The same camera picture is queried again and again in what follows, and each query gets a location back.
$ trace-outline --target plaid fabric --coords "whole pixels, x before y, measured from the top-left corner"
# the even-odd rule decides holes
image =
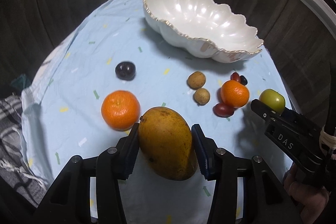
[[[43,183],[32,174],[20,152],[22,104],[19,96],[0,99],[0,176],[35,207],[46,193]]]

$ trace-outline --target porcelain dish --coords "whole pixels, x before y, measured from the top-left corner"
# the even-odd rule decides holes
[[[143,0],[145,18],[152,29],[175,47],[199,58],[221,63],[247,60],[261,52],[263,40],[244,15],[213,0]]]

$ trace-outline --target mango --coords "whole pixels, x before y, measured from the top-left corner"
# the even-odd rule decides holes
[[[186,180],[197,169],[190,128],[183,117],[167,107],[153,107],[140,117],[139,145],[158,175]]]

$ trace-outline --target orange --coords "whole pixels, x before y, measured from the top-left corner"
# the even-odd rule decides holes
[[[103,101],[101,115],[105,122],[115,130],[127,130],[138,121],[140,104],[129,91],[116,90]]]
[[[246,86],[235,80],[226,81],[221,89],[220,96],[228,106],[239,108],[248,102],[250,98],[250,92]]]

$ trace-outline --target scalloped edge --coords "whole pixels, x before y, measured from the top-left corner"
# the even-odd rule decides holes
[[[150,9],[148,8],[148,5],[147,5],[147,3],[146,3],[146,0],[142,0],[142,2],[143,2],[143,6],[144,6],[144,8],[145,8],[145,10],[146,10],[146,12],[149,14],[149,16],[152,18],[152,19],[154,19],[155,21],[160,21],[160,22],[163,22],[163,23],[165,23],[165,24],[167,24],[169,27],[171,27],[179,36],[181,36],[181,37],[185,37],[185,38],[187,38],[187,39],[189,39],[189,40],[201,40],[201,41],[204,41],[204,42],[208,42],[208,43],[210,43],[216,50],[218,50],[219,52],[225,52],[225,53],[229,53],[229,54],[231,54],[231,53],[246,53],[246,54],[248,54],[248,55],[254,55],[254,54],[257,54],[257,53],[259,53],[259,52],[261,52],[262,51],[262,49],[259,49],[259,50],[257,50],[256,52],[248,52],[248,51],[245,51],[245,50],[239,50],[239,51],[227,51],[226,49],[224,49],[224,48],[219,48],[218,46],[217,46],[217,44],[215,43],[215,42],[213,42],[212,40],[210,40],[210,39],[207,39],[207,38],[204,38],[204,37],[190,37],[189,35],[187,35],[187,34],[185,34],[185,33],[181,33],[173,24],[171,24],[168,20],[166,20],[166,19],[158,19],[157,17],[155,17],[154,15],[153,15],[153,13],[150,11]],[[241,15],[241,14],[234,14],[232,11],[231,11],[231,7],[228,5],[228,4],[217,4],[217,3],[215,3],[213,0],[211,0],[211,2],[213,3],[213,4],[215,4],[215,5],[226,5],[228,8],[229,8],[229,10],[230,10],[230,12],[233,14],[233,15]],[[244,23],[245,23],[245,25],[246,26],[248,26],[248,27],[251,27],[251,26],[249,26],[249,25],[247,25],[246,24],[246,17],[244,16],[244,15],[242,15],[243,17],[244,17]],[[257,46],[256,48],[260,48],[263,44],[264,44],[264,40],[263,39],[260,39],[261,41],[262,41],[262,43],[259,45],[259,46]]]

